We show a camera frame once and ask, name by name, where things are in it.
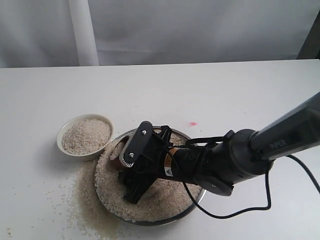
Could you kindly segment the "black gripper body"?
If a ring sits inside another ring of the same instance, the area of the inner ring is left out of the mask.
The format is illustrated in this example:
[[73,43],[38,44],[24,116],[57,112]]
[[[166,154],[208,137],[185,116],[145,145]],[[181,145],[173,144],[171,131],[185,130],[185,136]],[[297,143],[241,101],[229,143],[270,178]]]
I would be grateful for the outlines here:
[[216,195],[231,195],[235,180],[229,166],[228,139],[223,136],[194,138],[185,145],[159,149],[150,172],[176,182],[198,185]]

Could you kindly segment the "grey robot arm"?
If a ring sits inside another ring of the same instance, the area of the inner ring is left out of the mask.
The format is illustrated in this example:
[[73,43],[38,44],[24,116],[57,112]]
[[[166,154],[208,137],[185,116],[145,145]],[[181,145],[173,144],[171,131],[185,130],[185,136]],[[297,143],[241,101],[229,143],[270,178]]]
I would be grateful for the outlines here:
[[320,96],[314,95],[260,131],[229,131],[181,145],[170,141],[172,132],[167,125],[155,132],[149,121],[143,121],[130,135],[119,155],[126,201],[138,203],[157,179],[230,196],[235,184],[266,174],[275,159],[319,145]]

